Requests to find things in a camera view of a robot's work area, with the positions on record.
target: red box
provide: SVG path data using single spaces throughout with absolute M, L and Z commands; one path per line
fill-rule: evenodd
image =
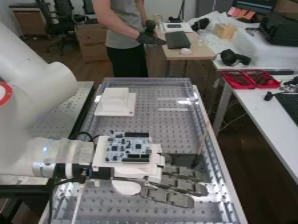
M 255 89 L 256 83 L 243 71 L 223 71 L 223 77 L 235 89 Z
M 263 70 L 247 70 L 244 71 L 260 89 L 277 89 L 281 83 L 273 78 L 273 76 Z

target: gray shirt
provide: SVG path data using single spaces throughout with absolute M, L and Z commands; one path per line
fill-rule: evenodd
M 141 16 L 135 0 L 111 0 L 111 8 L 127 25 L 130 25 L 136 30 L 143 31 Z M 137 47 L 139 45 L 140 43 L 135 39 L 108 30 L 108 47 L 118 49 L 130 49 Z

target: circuit board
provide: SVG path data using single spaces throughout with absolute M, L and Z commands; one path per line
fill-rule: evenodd
M 111 163 L 149 163 L 149 133 L 111 132 L 106 161 Z

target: person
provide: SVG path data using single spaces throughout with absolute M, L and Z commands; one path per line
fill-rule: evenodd
M 107 52 L 115 77 L 148 77 L 144 44 L 167 42 L 144 32 L 144 0 L 94 0 L 99 23 L 108 27 Z

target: black chair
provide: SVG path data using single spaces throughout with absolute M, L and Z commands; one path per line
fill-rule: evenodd
M 50 11 L 48 3 L 43 0 L 36 0 L 36 3 L 47 21 L 47 34 L 60 37 L 60 41 L 47 48 L 47 52 L 50 52 L 52 47 L 58 47 L 60 55 L 63 56 L 66 45 L 78 42 L 75 33 L 76 22 L 83 21 L 86 17 L 78 18 L 75 22 L 74 6 L 70 0 L 55 0 L 56 17 L 52 17 L 54 12 Z

